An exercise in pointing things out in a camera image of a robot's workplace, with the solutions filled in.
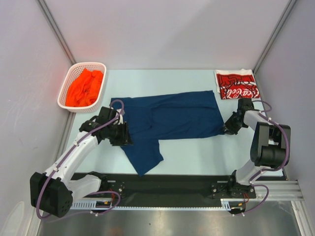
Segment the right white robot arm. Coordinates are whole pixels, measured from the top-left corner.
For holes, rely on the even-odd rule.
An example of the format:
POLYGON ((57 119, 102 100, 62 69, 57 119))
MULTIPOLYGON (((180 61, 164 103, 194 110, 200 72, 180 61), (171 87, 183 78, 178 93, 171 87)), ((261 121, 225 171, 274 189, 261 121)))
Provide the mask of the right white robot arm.
POLYGON ((237 111, 223 126, 224 134, 237 135, 241 128, 254 131, 250 159, 235 170, 224 191, 236 198, 254 192, 253 184, 265 172, 281 170, 289 162, 291 127, 278 124, 254 108, 250 98, 238 100, 237 111))

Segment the blue t shirt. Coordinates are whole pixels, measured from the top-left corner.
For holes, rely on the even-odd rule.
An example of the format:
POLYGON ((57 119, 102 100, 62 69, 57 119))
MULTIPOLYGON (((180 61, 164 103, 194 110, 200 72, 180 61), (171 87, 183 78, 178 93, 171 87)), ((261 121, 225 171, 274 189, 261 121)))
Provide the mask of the blue t shirt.
POLYGON ((192 91, 147 97, 112 98, 123 109, 132 145, 122 147, 139 176, 163 157, 160 140, 201 139, 224 134, 223 119, 213 91, 192 91))

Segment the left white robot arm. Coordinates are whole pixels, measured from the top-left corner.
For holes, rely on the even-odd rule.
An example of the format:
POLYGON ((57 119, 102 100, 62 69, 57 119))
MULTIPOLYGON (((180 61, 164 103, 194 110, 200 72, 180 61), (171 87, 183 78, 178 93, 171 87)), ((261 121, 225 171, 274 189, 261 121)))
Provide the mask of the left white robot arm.
POLYGON ((123 120, 123 107, 102 107, 97 116, 85 121, 72 143, 61 157, 43 173, 35 172, 30 178, 31 205, 39 219, 51 215, 64 217, 72 204, 83 197, 96 195, 109 196, 121 200, 121 195, 113 191, 105 174, 90 172, 79 180, 72 180, 83 160, 103 140, 108 139, 112 146, 127 146, 133 142, 128 124, 123 120))

